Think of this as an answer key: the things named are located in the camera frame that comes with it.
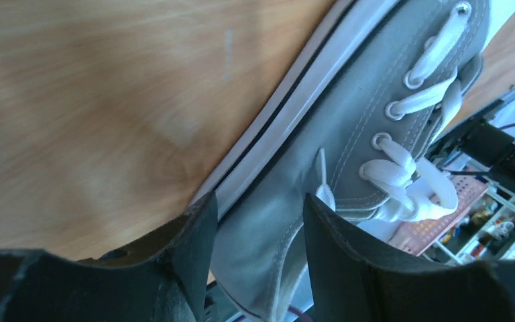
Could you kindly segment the white shoelace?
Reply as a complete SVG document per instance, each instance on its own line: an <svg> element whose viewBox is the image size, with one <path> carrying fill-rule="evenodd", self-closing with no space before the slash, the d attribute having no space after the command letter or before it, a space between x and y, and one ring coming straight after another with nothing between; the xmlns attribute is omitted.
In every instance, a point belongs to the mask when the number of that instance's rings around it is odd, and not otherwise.
<svg viewBox="0 0 515 322"><path fill-rule="evenodd" d="M481 60L489 1L401 1L332 80L309 125L315 195L340 215L424 219L457 208L424 153L456 116Z"/></svg>

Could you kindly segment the grey canvas sneaker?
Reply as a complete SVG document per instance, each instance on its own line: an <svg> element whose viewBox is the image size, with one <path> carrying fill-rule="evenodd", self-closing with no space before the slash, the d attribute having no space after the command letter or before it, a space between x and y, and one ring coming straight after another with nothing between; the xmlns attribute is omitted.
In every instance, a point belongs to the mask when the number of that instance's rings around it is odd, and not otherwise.
<svg viewBox="0 0 515 322"><path fill-rule="evenodd" d="M481 73L490 1L336 1L245 133L216 190L211 272L252 321L283 321L306 272L315 195L349 223L455 212L424 157Z"/></svg>

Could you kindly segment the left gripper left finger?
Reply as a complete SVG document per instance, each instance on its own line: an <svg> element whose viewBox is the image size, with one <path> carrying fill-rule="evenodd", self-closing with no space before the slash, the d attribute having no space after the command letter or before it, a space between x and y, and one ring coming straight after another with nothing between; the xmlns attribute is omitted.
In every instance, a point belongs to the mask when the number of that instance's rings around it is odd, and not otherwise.
<svg viewBox="0 0 515 322"><path fill-rule="evenodd" d="M217 202L100 258L0 250L0 321L203 321Z"/></svg>

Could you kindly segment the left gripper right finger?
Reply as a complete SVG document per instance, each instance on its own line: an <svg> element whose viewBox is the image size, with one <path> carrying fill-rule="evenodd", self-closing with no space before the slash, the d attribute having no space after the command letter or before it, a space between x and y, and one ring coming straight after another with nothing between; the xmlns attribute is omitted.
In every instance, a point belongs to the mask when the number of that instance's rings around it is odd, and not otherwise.
<svg viewBox="0 0 515 322"><path fill-rule="evenodd" d="M314 195L304 238L318 321L515 321L515 261L448 266L347 222Z"/></svg>

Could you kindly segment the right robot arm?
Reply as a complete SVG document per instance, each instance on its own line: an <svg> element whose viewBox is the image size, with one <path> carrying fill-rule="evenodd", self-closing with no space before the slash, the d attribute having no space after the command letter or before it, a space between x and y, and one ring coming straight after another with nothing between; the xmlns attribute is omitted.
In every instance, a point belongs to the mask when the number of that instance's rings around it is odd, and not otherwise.
<svg viewBox="0 0 515 322"><path fill-rule="evenodd" d="M456 125L435 143L425 157L441 169L447 169L447 158L462 153L486 167L483 171L451 171L455 175L485 176L515 193L515 138L489 121L506 106L497 99Z"/></svg>

